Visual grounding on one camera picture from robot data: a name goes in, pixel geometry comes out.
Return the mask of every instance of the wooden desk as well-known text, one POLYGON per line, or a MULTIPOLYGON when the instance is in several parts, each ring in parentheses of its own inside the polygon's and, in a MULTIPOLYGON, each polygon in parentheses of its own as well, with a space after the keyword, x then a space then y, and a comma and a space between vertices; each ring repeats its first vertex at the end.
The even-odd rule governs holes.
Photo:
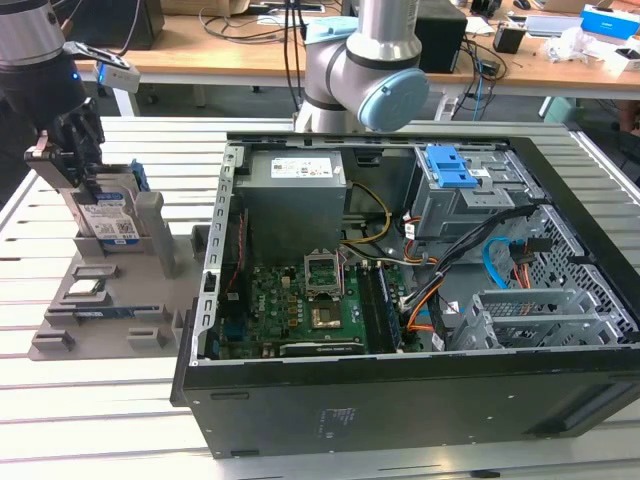
MULTIPOLYGON (((497 25, 498 21, 506 18, 506 13, 510 10, 518 14, 553 15, 535 9, 523 12, 513 7, 512 0, 506 0, 491 23, 497 25)), ((213 28, 219 31, 221 23, 214 24, 213 28)), ((249 35, 273 28, 251 24, 242 29, 228 30, 228 34, 249 35)), ((493 35, 478 35, 473 40, 492 49, 493 35)), ((496 86, 496 94, 640 100, 639 73, 624 73, 616 78, 603 69, 602 62, 595 59, 590 59, 586 65, 577 61, 553 64, 540 51, 543 43, 543 39, 525 37, 516 55, 500 54, 509 69, 505 78, 496 86)), ((299 50, 304 74, 304 49, 299 50)), ((292 61, 293 47, 290 52, 292 61)), ((482 52, 481 55, 491 57, 487 52, 482 52)), ((222 40, 207 34, 195 16, 167 16, 164 30, 154 49, 132 51, 126 58, 141 72, 142 82, 147 83, 252 86, 287 84, 281 43, 246 45, 222 40)), ((95 81, 90 73, 93 68, 91 63, 79 62, 78 65, 83 79, 95 81)), ((436 119, 450 119, 451 104, 473 79, 471 59, 462 53, 454 73, 428 76, 431 90, 444 93, 436 119)), ((123 114, 135 114, 132 95, 116 92, 116 99, 123 114)))
MULTIPOLYGON (((513 11, 517 15, 565 15, 536 10, 533 1, 531 3, 534 8, 523 11, 513 7, 512 0, 503 2, 502 8, 492 19, 491 24, 505 20, 508 11, 513 11)), ((633 8, 622 2, 618 2, 618 7, 621 9, 633 8)), ((476 36, 473 40, 492 49, 493 38, 493 35, 489 37, 476 36)), ((541 51, 544 42, 544 39, 525 35, 517 54, 500 54, 507 62, 509 70, 507 76, 499 82, 496 93, 546 96, 554 95, 551 93, 554 90, 561 90, 564 95, 567 90, 571 90, 573 93, 570 96, 573 97, 582 97, 583 95, 579 94, 580 91, 600 91, 601 94, 608 95, 597 98, 627 98, 628 95, 640 95, 639 73, 626 72, 615 77, 603 68, 603 62, 597 61, 595 58, 589 58, 587 64, 579 61, 551 63, 541 51)), ((482 56, 491 57, 485 52, 482 56)), ((468 56, 464 55, 464 57, 466 58, 461 61, 469 61, 469 65, 471 65, 468 56)))
MULTIPOLYGON (((255 17, 238 17, 242 23, 255 17)), ((220 31, 222 22, 212 25, 220 31)), ((251 24, 242 29, 230 29, 227 35, 251 35, 273 30, 276 27, 251 24)), ((289 48, 290 65, 294 65, 294 49, 289 48)), ((301 71, 304 75, 305 52, 299 49, 301 71)), ((125 57, 136 66, 145 83, 169 83, 191 85, 287 85, 282 43, 246 45, 229 42, 204 31, 197 16, 166 16, 163 31, 153 50, 131 51, 125 57)), ((95 82, 93 62, 78 62, 78 69, 85 81, 95 82)), ((448 92, 455 96, 473 78, 471 63, 461 64, 453 74, 430 74, 431 90, 448 92)), ((133 95, 114 91, 123 115, 136 114, 133 95)))

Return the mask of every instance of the robotic arm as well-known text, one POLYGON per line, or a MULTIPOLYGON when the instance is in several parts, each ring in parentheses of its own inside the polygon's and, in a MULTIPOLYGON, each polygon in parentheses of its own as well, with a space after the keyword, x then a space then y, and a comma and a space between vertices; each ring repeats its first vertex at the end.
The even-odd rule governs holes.
POLYGON ((429 93, 416 68, 422 50, 417 2, 361 0, 358 19, 329 17, 309 25, 297 132, 344 133, 359 124, 388 132, 415 118, 429 93))
POLYGON ((83 189, 88 172, 102 164, 104 133, 76 58, 97 61, 99 83, 137 90, 140 75, 121 58, 65 43, 49 0, 0 0, 0 90, 38 131, 25 161, 58 190, 83 189))

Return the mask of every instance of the floor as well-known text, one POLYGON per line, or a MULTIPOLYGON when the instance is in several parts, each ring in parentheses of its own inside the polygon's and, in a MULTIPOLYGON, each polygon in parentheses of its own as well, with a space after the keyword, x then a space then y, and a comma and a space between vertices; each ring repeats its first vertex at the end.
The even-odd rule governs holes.
MULTIPOLYGON (((98 98, 103 116, 117 116, 118 109, 112 92, 100 98, 95 84, 88 84, 88 93, 98 98)), ((197 108, 193 103, 193 89, 188 85, 143 85, 138 92, 141 114, 145 116, 202 116, 245 118, 290 118, 293 112, 291 96, 287 89, 262 87, 254 93, 250 87, 215 86, 206 87, 207 106, 197 108)), ((419 119, 432 119, 439 96, 431 95, 419 115, 419 119)), ((538 109, 541 98, 498 96, 487 108, 484 120, 540 122, 538 109)), ((472 111, 460 110, 456 120, 471 120, 472 111)), ((624 167, 625 173, 635 181, 640 176, 640 166, 628 161, 623 151, 640 150, 638 144, 626 145, 618 133, 611 129, 615 121, 615 109, 606 102, 585 100, 581 102, 578 127, 616 164, 624 167)), ((33 144, 33 132, 16 118, 7 108, 0 107, 0 205, 11 196, 27 172, 22 162, 22 152, 33 144)))

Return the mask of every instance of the blue box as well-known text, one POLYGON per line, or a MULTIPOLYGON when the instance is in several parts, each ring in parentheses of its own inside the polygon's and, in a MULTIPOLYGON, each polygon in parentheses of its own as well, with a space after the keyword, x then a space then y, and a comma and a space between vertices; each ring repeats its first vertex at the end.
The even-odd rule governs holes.
POLYGON ((619 10, 598 9, 585 5, 580 16, 585 32, 599 33, 626 40, 635 35, 640 28, 640 15, 619 10))

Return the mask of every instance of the cpu chip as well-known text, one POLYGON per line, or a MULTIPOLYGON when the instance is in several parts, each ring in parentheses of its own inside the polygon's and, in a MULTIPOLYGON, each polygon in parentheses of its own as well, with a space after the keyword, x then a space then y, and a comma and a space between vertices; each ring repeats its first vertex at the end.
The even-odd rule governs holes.
POLYGON ((335 329, 342 328, 340 304, 337 302, 310 302, 311 328, 335 329))

